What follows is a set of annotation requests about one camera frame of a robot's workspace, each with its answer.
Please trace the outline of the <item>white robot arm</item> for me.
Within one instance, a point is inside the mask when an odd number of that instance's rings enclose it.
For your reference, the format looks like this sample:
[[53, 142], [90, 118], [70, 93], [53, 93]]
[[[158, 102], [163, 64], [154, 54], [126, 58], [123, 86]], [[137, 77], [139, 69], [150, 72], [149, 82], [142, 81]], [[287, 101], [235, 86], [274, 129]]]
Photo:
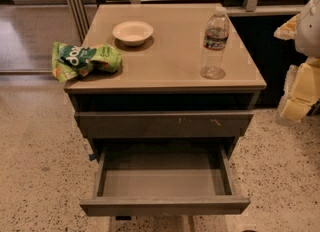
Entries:
[[320, 100], [320, 0], [310, 0], [299, 14], [278, 27], [274, 36], [293, 39], [296, 51], [307, 57], [301, 65], [289, 67], [277, 108], [277, 123], [293, 126]]

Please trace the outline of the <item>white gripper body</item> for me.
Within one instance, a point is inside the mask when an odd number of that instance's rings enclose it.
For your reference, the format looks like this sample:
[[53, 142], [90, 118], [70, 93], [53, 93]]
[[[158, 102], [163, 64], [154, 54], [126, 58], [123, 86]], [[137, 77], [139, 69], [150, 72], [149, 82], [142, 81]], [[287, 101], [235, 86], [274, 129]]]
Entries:
[[308, 57], [297, 70], [289, 98], [313, 106], [320, 99], [320, 59]]

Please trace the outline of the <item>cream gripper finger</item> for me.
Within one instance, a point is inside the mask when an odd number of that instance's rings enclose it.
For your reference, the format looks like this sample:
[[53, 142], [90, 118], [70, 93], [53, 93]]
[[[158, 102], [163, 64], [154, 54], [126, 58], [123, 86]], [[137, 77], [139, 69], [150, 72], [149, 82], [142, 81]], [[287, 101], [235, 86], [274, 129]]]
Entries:
[[282, 96], [277, 108], [276, 121], [278, 123], [300, 123], [310, 111], [311, 107], [299, 101], [292, 101]]
[[294, 39], [296, 36], [296, 26], [299, 17], [300, 15], [297, 14], [278, 27], [274, 32], [274, 36], [281, 40]]

